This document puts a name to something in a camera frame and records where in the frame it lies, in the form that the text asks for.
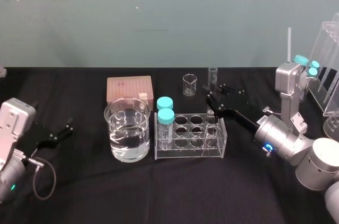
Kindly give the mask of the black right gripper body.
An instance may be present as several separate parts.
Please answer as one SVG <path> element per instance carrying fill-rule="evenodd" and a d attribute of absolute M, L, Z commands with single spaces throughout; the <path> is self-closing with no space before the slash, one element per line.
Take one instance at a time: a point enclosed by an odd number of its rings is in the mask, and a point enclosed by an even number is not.
<path fill-rule="evenodd" d="M 223 95 L 223 97 L 225 110 L 221 114 L 216 114 L 217 117 L 234 119 L 252 134 L 255 134 L 260 127 L 258 121 L 264 117 L 264 112 L 251 104 L 241 89 L 231 88 L 231 94 Z"/>

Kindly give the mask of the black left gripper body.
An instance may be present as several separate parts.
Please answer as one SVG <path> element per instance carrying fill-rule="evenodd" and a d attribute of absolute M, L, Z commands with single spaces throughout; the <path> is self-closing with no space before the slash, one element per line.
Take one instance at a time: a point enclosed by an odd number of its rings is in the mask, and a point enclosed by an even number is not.
<path fill-rule="evenodd" d="M 25 156 L 32 156 L 39 149 L 55 148 L 57 135 L 48 127 L 40 123 L 34 123 L 31 128 L 19 139 L 19 151 Z"/>

